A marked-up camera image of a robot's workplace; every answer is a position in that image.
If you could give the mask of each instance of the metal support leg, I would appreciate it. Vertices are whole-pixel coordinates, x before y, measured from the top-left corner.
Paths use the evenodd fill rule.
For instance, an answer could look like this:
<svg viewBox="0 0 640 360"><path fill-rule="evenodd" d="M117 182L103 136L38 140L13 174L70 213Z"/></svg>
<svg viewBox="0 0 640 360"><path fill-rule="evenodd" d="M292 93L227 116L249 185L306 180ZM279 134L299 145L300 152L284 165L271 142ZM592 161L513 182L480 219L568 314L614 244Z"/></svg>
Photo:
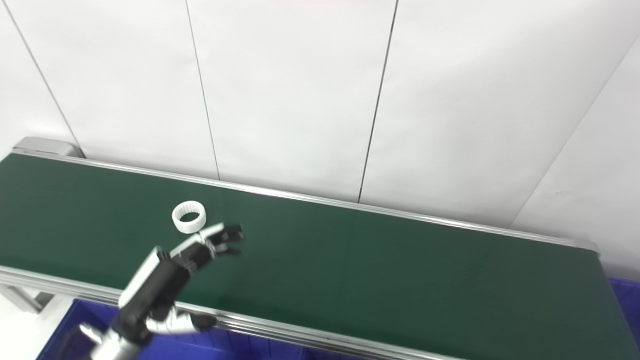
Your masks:
<svg viewBox="0 0 640 360"><path fill-rule="evenodd" d="M17 286L3 284L0 284L0 295L6 297L7 300L13 305L16 305L20 310L34 314L40 313L52 298L50 294L40 293L34 299Z"/></svg>

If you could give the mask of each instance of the panel seam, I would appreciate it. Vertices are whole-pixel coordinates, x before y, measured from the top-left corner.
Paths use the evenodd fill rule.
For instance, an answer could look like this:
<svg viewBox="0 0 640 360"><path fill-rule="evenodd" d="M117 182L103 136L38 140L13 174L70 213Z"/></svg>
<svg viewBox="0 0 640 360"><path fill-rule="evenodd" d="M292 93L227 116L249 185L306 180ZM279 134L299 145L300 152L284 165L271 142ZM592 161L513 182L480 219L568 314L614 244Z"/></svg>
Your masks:
<svg viewBox="0 0 640 360"><path fill-rule="evenodd" d="M529 194L529 196L527 197L526 200L524 200L524 202L522 203L522 206L520 207L520 209L518 210L518 212L516 213L516 215L513 217L513 219L511 220L511 222L509 223L509 229L511 229L511 227L513 227L513 224L515 223L516 219L520 216L520 213L522 212L522 210L524 209L524 207L527 205L527 203L529 202L529 200L531 199L531 197L533 196L533 194L536 192L536 190L538 189L538 187L540 186L540 183L542 183L542 180L544 180L544 178L547 176L547 174L549 173L549 171L551 170L551 168L554 166L554 164L556 163L558 157L560 157L560 154L562 153L562 151L564 150L564 148L567 146L567 144L569 143L569 141L571 140L571 138L573 138L575 132L578 130L578 127L580 127L580 125L582 124L582 121L584 120L584 118L587 117L587 115L589 114L589 112L591 111L591 108L593 107L593 105L595 104L595 102L598 100L598 98L600 97L600 94L602 94L602 91L604 90L605 87L607 87L607 85L609 84L611 78L613 78L613 75L616 73L616 71L618 71L618 68L620 67L620 65L622 64L623 61L625 61L625 59L627 58L627 55L629 54L629 52L631 51L631 48L633 48L633 46L636 44L636 42L638 41L638 39L640 38L640 33L638 33L638 35L636 35L636 39L634 41L631 42L631 45L629 46L629 48L627 49L627 51L625 52L625 54L620 58L620 61L618 62L618 64L616 65L616 67L613 69L613 71L611 72L611 75L609 75L609 78L607 79L607 81L605 81L605 83L602 85L602 87L600 88L600 91L598 91L598 94L593 98L593 101L591 101L591 104L589 105L589 107L587 108L587 111L584 112L584 115L582 116L582 118L580 119L580 121L578 121L578 124L576 124L576 126L573 128L573 131L571 132L571 134L569 134L569 136L567 136L565 143L562 145L562 147L560 148L560 150L557 152L555 158L553 159L553 161L551 161L551 163L549 164L549 166L547 167L546 171L542 174L542 176L540 177L540 180L538 181L538 183L536 184L536 186L533 187L533 190L531 190L531 193Z"/></svg>
<svg viewBox="0 0 640 360"><path fill-rule="evenodd" d="M193 34L193 25L191 23L191 12L189 12L189 2L187 0L184 0L184 5L187 8L187 18L189 19L189 30L191 32L191 41L193 43L193 53L195 54L196 66L198 67L198 78L200 79L200 89L202 91L202 102L204 103L204 112L207 115L207 125L209 126L209 138L211 139L211 149L213 150L213 161L216 164L216 175L218 175L218 180L221 180L220 169L218 168L218 157L216 155L216 146L213 144L213 132L211 131L209 107L207 106L207 97L205 96L204 83L202 82L202 71L200 70L200 60L198 59L198 49L196 48L196 38Z"/></svg>
<svg viewBox="0 0 640 360"><path fill-rule="evenodd" d="M60 116L62 117L62 120L64 120L65 124L67 125L67 129L69 130L69 133L71 134L71 137L74 139L76 145L78 146L78 149L80 150L81 155L84 156L84 152L82 151L82 147L80 146L80 142L78 141L78 139L76 137L76 134L74 133L73 129L71 128L71 125L69 124L69 121L67 120L67 117L65 116L65 113L62 111L62 107L60 107L60 103L56 99L56 96L53 94L53 91L51 90L51 86L49 86L49 82L45 78L44 73L42 72L42 69L38 65L38 62L36 61L36 58L33 55L33 51L31 51L31 48L30 48L29 44L27 44L27 40L24 38L24 35L22 34L22 31L20 30L20 27L18 26L18 22L15 20L15 17L13 17L13 13L9 9L9 5L6 3L5 0L2 0L2 2L4 4L4 8L6 9L6 12L9 14L9 18L11 18L11 22L15 26L15 29L18 31L18 35L20 35L20 39L22 40L22 43L24 44L24 47L27 49L27 52L29 53L29 57L31 58L31 61L33 61L33 64L35 65L36 69L38 70L38 73L40 74L40 78L42 78L42 81L44 82L44 85L47 87L47 91L49 92L49 95L51 96L51 99L53 100L53 103L56 105L56 108L58 109L58 112L60 112Z"/></svg>
<svg viewBox="0 0 640 360"><path fill-rule="evenodd" d="M362 187L364 185L364 177L367 173L367 164L369 162L369 153L371 151L371 141L373 140L373 130L376 127L376 118L378 117L378 106L380 105L380 94L382 93L382 84L385 80L385 71L387 70L387 60L389 58L389 49L391 48L391 38L394 33L394 25L396 24L396 13L398 10L399 0L396 0L396 5L394 6L394 15L391 18L391 27L389 29L389 38L387 40L387 50L385 52L385 61L382 65L382 75L380 76L380 86L378 87L378 97L376 98L376 107L373 111L373 121L371 122L371 132L369 133L369 143L367 144L367 154L364 158L364 167L362 169L362 178L360 180L360 189L358 191L358 200L357 203L360 203L360 199L362 198Z"/></svg>

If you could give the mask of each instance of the robotic hand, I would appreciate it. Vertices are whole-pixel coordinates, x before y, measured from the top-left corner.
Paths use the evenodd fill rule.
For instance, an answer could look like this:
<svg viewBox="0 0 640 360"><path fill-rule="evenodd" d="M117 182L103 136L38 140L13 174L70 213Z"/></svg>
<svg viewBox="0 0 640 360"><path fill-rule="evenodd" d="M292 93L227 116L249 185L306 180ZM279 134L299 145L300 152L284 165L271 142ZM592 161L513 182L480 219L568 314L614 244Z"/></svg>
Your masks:
<svg viewBox="0 0 640 360"><path fill-rule="evenodd" d="M174 302L194 272L217 256L240 253L228 243L242 239L240 225L220 223L191 235L171 252L154 248L118 299L120 309L107 332L102 335L90 325L80 325L97 344L86 359L135 359L154 334L213 327L215 316L178 311Z"/></svg>

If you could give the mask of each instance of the white wall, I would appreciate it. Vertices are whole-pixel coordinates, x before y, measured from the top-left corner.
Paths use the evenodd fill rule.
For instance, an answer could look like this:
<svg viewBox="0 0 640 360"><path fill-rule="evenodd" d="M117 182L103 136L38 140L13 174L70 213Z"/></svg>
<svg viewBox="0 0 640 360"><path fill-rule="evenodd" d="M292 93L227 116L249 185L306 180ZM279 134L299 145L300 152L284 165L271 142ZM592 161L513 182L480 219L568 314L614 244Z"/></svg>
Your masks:
<svg viewBox="0 0 640 360"><path fill-rule="evenodd" d="M361 202L591 238L640 274L636 51L616 70L638 0L399 0L379 102L394 0L4 1L52 94L0 8L2 155L75 135L358 201L378 105Z"/></svg>
<svg viewBox="0 0 640 360"><path fill-rule="evenodd" d="M25 136L75 143L20 34L0 4L0 158Z"/></svg>
<svg viewBox="0 0 640 360"><path fill-rule="evenodd" d="M639 19L636 0L400 1L361 201L509 226Z"/></svg>
<svg viewBox="0 0 640 360"><path fill-rule="evenodd" d="M220 178L356 201L394 0L190 0Z"/></svg>
<svg viewBox="0 0 640 360"><path fill-rule="evenodd" d="M609 274L640 281L640 38L513 228L589 238Z"/></svg>
<svg viewBox="0 0 640 360"><path fill-rule="evenodd" d="M89 158L218 176L184 1L6 3Z"/></svg>

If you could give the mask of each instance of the conveyor belt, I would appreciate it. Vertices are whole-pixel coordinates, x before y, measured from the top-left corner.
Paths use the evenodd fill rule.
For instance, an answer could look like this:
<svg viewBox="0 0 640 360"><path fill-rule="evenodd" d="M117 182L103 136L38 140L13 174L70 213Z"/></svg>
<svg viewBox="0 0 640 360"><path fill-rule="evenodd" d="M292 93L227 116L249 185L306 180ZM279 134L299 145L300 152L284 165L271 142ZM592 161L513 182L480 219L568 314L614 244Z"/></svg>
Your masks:
<svg viewBox="0 0 640 360"><path fill-rule="evenodd" d="M0 282L112 302L184 239L188 199L247 237L180 299L226 327L388 359L638 357L583 244L35 152L0 163Z"/></svg>

